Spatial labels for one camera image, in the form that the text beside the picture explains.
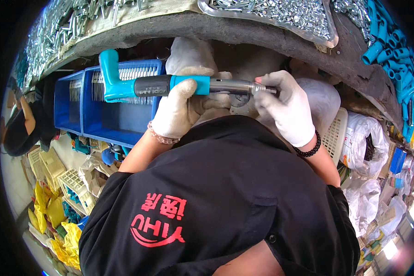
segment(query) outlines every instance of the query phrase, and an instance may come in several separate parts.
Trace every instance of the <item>work glove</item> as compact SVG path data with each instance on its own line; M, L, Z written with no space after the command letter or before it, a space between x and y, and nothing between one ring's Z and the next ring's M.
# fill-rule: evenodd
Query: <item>work glove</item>
M177 75L208 75L212 76L214 70L204 67L186 67ZM219 73L221 77L231 78L229 72ZM209 96L193 95L197 87L194 79L183 80L175 85L169 96L162 97L152 128L156 134L178 139L184 136L198 121L199 117L210 108L230 108L228 95Z
M307 94L287 71L277 71L255 78L255 81L276 86L279 98L265 91L254 92L260 116L271 115L279 133L294 147L305 146L315 134Z

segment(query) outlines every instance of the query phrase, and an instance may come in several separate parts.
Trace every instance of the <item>worker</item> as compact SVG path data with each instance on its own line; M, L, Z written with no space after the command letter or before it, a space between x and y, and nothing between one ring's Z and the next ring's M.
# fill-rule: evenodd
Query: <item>worker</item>
M181 63L179 75L217 75ZM195 125L226 103L177 84L88 218L84 276L354 274L359 244L307 94L287 71L255 81L281 91L253 96L282 140L230 113Z
M15 78L10 77L7 88L14 93L17 112L6 125L4 118L1 122L1 143L7 154L24 155L38 141L43 151L49 151L51 141L60 134L53 117L55 80L64 75L65 72L55 72L37 84L34 102L27 102Z

